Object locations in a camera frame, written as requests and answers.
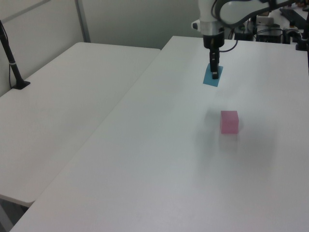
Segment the microphone stand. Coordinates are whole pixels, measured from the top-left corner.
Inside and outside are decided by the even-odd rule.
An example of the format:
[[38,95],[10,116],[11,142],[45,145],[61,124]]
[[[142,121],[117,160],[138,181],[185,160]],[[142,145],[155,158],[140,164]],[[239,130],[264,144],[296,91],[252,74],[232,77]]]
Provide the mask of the microphone stand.
[[3,24],[1,23],[1,20],[0,20],[0,40],[1,40],[2,46],[4,48],[5,54],[8,58],[8,60],[9,60],[9,63],[10,63],[10,66],[12,68],[12,71],[14,73],[14,76],[16,78],[16,85],[13,86],[12,88],[23,89],[24,87],[28,86],[30,84],[30,82],[24,81],[21,78],[20,72],[18,70],[14,56],[13,56],[12,51],[10,49],[9,41],[8,41],[8,38],[6,37],[4,27],[3,27]]

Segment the floor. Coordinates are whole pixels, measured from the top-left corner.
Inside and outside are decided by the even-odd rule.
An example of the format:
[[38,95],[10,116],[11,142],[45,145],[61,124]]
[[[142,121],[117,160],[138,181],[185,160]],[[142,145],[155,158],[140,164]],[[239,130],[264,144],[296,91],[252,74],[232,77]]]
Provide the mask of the floor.
[[27,207],[0,199],[0,232],[9,232],[27,210]]

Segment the table leg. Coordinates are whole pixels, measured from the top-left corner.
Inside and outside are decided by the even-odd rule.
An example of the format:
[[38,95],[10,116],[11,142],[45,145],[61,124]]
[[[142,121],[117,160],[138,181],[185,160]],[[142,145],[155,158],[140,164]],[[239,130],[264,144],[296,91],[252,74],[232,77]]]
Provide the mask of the table leg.
[[6,232],[9,232],[13,228],[13,223],[11,222],[9,217],[6,215],[1,205],[0,205],[0,223],[3,226],[3,228],[6,230]]

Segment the equipment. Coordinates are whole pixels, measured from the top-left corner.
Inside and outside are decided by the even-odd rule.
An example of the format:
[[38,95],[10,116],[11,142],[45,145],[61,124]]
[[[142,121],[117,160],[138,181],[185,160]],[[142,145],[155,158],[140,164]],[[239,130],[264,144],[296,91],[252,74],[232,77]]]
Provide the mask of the equipment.
[[294,22],[295,26],[298,29],[305,29],[306,26],[306,20],[300,16],[298,13],[295,12],[295,10],[291,9],[280,9],[281,14],[286,17],[287,20],[290,22]]
[[282,30],[276,27],[257,26],[257,42],[281,43]]
[[13,86],[12,88],[23,89],[24,87],[28,86],[30,84],[30,82],[24,81],[21,78],[20,72],[18,70],[17,64],[15,62],[14,56],[13,56],[11,48],[9,46],[9,41],[8,41],[7,35],[5,33],[4,26],[1,23],[1,21],[0,21],[0,40],[1,40],[2,46],[4,48],[5,54],[8,58],[8,60],[9,60],[9,64],[10,64],[12,70],[13,70],[14,76],[16,78],[16,85]]
[[224,45],[224,27],[235,28],[249,18],[293,2],[293,0],[198,0],[200,18],[192,23],[192,28],[202,33],[204,46],[210,50],[212,78],[219,78],[219,48]]
[[253,39],[253,22],[241,24],[234,29],[235,40],[252,41]]

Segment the cable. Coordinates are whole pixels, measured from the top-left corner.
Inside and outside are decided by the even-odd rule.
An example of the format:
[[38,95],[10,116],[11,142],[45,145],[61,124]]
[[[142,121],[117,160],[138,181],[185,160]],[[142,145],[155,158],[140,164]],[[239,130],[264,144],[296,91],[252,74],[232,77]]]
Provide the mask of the cable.
[[228,35],[228,39],[229,39],[229,40],[231,40],[231,39],[233,38],[234,30],[235,30],[234,28],[231,29],[231,31],[230,31],[230,33],[229,33],[229,35]]
[[238,44],[238,40],[236,40],[236,43],[235,43],[235,45],[234,45],[232,48],[230,48],[230,49],[228,49],[228,50],[225,50],[225,51],[220,51],[220,52],[229,52],[229,51],[232,51],[232,50],[237,46],[237,44]]
[[255,37],[254,34],[253,34],[253,31],[250,31],[250,29],[249,29],[249,20],[247,21],[247,30],[248,30],[248,32],[250,32],[250,33],[252,34],[252,36],[256,39],[256,37]]
[[[2,27],[2,29],[3,29],[3,31],[4,31],[6,40],[7,40],[8,44],[9,44],[9,37],[8,37],[8,34],[6,33],[6,30],[5,30],[4,26],[2,25],[1,27]],[[10,65],[10,64],[9,64],[9,84],[10,84],[10,88],[12,89],[12,84],[11,84],[11,65]]]
[[259,30],[256,34],[263,33],[263,32],[268,32],[268,31],[273,31],[273,30],[283,31],[282,29],[263,29],[263,30]]
[[211,16],[214,17],[215,19],[219,20],[219,19],[214,15],[214,13],[213,13],[213,9],[214,9],[214,6],[215,6],[216,3],[217,3],[217,0],[215,0],[215,1],[213,2],[213,5],[212,5],[212,7],[211,7]]
[[300,31],[299,30],[296,30],[296,29],[287,29],[286,30],[286,33],[290,33],[290,32],[288,32],[288,31],[294,31],[294,32],[297,32],[298,34],[300,34]]

